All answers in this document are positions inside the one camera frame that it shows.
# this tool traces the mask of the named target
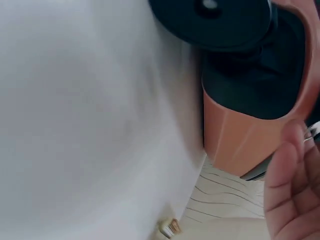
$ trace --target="striped floor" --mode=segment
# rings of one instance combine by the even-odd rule
[[[182,227],[216,218],[263,218],[263,181],[244,181],[205,161],[184,215]]]

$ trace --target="metal handle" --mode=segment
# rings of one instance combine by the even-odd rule
[[[304,142],[315,138],[318,134],[320,134],[320,121],[317,121],[316,123],[308,127],[308,129],[304,133]]]

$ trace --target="finger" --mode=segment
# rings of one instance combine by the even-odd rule
[[[274,153],[267,168],[264,183],[265,219],[272,236],[297,217],[292,199],[292,179],[299,154],[290,142],[284,142]]]
[[[305,123],[302,120],[295,119],[288,122],[281,133],[282,142],[293,144],[297,149],[299,157],[299,163],[291,186],[293,195],[302,192],[308,186],[308,178],[303,161],[305,155],[304,139],[306,130],[307,126]]]
[[[320,207],[299,216],[287,224],[274,238],[275,240],[319,240]]]
[[[306,175],[311,189],[320,198],[320,153],[313,139],[308,144],[310,149],[304,155]]]
[[[288,142],[294,145],[298,153],[298,161],[302,162],[305,155],[305,132],[307,126],[304,121],[293,119],[289,121],[281,132],[281,141]]]
[[[299,215],[311,211],[320,204],[320,199],[309,187],[305,161],[303,161],[305,152],[314,147],[311,142],[304,143],[306,130],[307,126],[302,120],[292,120],[284,127],[281,135],[282,141],[295,145],[299,155],[297,169],[291,183],[292,198]]]

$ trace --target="black lid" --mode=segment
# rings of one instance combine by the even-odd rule
[[[216,52],[251,48],[268,32],[268,0],[149,0],[156,18],[178,38]]]

